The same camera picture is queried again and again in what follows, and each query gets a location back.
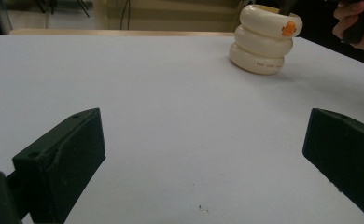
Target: screw hole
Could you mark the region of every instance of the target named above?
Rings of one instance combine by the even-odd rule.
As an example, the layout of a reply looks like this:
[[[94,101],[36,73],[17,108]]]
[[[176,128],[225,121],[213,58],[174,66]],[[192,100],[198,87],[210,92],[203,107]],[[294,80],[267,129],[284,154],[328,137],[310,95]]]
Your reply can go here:
[[[35,158],[37,156],[39,156],[39,152],[31,152],[30,154],[28,154],[29,158]]]

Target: hand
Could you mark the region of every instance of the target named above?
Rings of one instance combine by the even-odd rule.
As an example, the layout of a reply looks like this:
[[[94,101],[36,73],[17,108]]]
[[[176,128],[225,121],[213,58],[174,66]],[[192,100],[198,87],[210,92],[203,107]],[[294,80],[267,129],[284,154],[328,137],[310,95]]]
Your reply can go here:
[[[333,28],[333,34],[340,39],[343,37],[344,30],[348,29],[357,22],[359,14],[364,11],[364,1],[356,3],[340,2],[338,8],[334,11],[334,17],[339,20],[339,23]],[[351,44],[354,48],[364,50],[364,35],[362,40],[357,44]]]

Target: white ring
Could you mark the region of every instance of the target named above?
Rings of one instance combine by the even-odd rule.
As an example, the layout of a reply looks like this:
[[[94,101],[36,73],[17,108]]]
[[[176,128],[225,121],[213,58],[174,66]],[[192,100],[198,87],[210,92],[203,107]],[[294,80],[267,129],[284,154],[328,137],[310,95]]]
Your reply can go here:
[[[278,72],[284,65],[284,57],[261,57],[243,50],[242,48],[238,47],[236,43],[231,45],[229,57],[232,62],[246,71],[262,75],[274,74]]]
[[[279,58],[288,54],[293,47],[292,39],[275,39],[258,35],[243,26],[237,27],[234,32],[237,45],[251,53],[269,58]]]
[[[288,39],[301,32],[303,22],[298,15],[284,16],[277,12],[275,7],[249,5],[241,11],[240,21],[250,31],[275,38]]]

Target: floor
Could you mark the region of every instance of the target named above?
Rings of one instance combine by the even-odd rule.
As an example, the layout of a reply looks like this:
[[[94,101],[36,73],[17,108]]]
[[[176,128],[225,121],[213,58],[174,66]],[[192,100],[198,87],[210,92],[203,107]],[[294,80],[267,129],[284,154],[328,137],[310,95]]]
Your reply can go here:
[[[40,11],[34,1],[20,2],[13,1],[7,5],[8,16],[12,29],[35,28],[35,29],[97,29],[93,3],[85,1],[89,7],[89,17],[76,1],[62,2],[58,0],[58,5],[51,14],[49,4],[45,6],[46,12]]]

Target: white table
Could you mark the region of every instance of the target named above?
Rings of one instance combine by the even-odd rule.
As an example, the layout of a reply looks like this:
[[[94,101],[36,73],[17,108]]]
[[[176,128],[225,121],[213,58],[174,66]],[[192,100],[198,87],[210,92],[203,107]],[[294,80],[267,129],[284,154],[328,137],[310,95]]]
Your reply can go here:
[[[0,36],[0,171],[100,107],[107,159],[67,223],[364,224],[301,154],[312,108],[364,122],[364,64],[296,38],[281,72],[264,77],[231,63],[232,43]]]

